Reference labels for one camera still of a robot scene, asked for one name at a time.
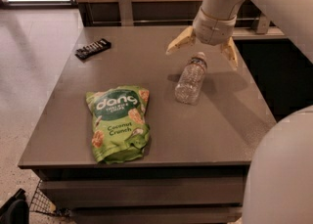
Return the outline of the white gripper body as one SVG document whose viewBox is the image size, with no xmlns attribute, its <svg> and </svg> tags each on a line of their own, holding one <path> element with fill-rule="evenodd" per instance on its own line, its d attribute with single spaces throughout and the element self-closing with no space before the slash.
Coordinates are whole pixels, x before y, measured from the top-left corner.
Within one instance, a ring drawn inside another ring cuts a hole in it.
<svg viewBox="0 0 313 224">
<path fill-rule="evenodd" d="M 210 17 L 199 9 L 194 21 L 193 29 L 197 39 L 208 45 L 219 45 L 226 42 L 233 34 L 236 18 L 221 20 Z"/>
</svg>

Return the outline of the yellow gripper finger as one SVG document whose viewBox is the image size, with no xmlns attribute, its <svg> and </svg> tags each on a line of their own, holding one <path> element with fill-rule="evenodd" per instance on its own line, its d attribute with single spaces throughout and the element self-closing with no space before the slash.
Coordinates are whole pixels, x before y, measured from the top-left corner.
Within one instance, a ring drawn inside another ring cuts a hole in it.
<svg viewBox="0 0 313 224">
<path fill-rule="evenodd" d="M 196 36 L 193 27 L 190 25 L 186 27 L 174 40 L 172 40 L 165 52 L 166 55 L 178 51 L 182 47 L 192 46 L 196 42 Z"/>
<path fill-rule="evenodd" d="M 226 42 L 222 43 L 220 49 L 231 68 L 236 70 L 238 68 L 238 56 L 233 38 L 230 37 Z"/>
</svg>

